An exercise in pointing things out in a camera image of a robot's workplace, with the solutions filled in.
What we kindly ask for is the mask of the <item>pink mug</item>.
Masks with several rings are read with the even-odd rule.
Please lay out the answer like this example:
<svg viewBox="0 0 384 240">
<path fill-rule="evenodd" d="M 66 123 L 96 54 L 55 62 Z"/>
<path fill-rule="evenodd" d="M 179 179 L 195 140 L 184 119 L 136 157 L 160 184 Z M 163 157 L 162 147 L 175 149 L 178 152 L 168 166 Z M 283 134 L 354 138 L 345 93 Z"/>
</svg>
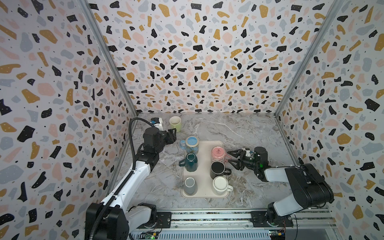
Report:
<svg viewBox="0 0 384 240">
<path fill-rule="evenodd" d="M 211 151 L 211 162 L 221 162 L 226 161 L 227 152 L 223 147 L 216 146 Z"/>
</svg>

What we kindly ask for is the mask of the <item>light green mug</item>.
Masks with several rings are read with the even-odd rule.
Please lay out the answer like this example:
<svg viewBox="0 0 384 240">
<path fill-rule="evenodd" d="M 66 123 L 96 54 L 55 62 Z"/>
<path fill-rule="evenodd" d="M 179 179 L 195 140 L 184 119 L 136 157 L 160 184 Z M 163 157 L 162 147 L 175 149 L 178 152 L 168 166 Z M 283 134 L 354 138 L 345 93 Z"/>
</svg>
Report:
<svg viewBox="0 0 384 240">
<path fill-rule="evenodd" d="M 169 120 L 170 125 L 177 130 L 177 133 L 181 131 L 182 119 L 178 116 L 173 116 Z"/>
</svg>

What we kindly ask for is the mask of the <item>light blue mug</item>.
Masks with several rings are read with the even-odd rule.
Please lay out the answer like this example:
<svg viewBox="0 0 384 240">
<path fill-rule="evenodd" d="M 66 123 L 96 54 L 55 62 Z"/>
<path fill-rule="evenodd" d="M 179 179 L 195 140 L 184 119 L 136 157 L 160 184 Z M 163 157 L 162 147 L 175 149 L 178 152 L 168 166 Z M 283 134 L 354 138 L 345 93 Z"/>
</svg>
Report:
<svg viewBox="0 0 384 240">
<path fill-rule="evenodd" d="M 195 136 L 190 136 L 185 140 L 180 141 L 180 147 L 186 152 L 186 154 L 195 154 L 199 152 L 200 140 Z"/>
</svg>

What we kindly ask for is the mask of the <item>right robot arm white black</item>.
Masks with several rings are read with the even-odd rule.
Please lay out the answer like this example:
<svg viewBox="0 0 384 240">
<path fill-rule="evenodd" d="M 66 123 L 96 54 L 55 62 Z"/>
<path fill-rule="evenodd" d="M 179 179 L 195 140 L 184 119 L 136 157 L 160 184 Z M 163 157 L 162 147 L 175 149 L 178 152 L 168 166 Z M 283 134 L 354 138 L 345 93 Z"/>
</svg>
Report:
<svg viewBox="0 0 384 240">
<path fill-rule="evenodd" d="M 312 164 L 290 167 L 271 167 L 268 151 L 256 147 L 253 151 L 240 149 L 229 151 L 228 160 L 236 170 L 252 170 L 262 182 L 288 183 L 291 194 L 282 200 L 270 203 L 264 212 L 252 212 L 254 227 L 269 225 L 281 227 L 292 226 L 291 215 L 312 207 L 322 208 L 334 201 L 334 193 Z"/>
</svg>

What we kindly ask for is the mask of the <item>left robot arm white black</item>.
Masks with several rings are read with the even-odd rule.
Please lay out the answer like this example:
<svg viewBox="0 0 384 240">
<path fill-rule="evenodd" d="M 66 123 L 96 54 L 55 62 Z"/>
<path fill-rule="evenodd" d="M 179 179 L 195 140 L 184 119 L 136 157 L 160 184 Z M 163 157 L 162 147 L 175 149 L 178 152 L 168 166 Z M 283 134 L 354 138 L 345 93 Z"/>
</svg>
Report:
<svg viewBox="0 0 384 240">
<path fill-rule="evenodd" d="M 126 240 L 138 227 L 157 225 L 157 207 L 140 203 L 132 209 L 129 204 L 142 182 L 150 175 L 166 145 L 177 140 L 177 130 L 161 131 L 156 127 L 145 130 L 144 142 L 134 153 L 133 165 L 114 190 L 100 203 L 92 203 L 86 211 L 86 240 Z"/>
</svg>

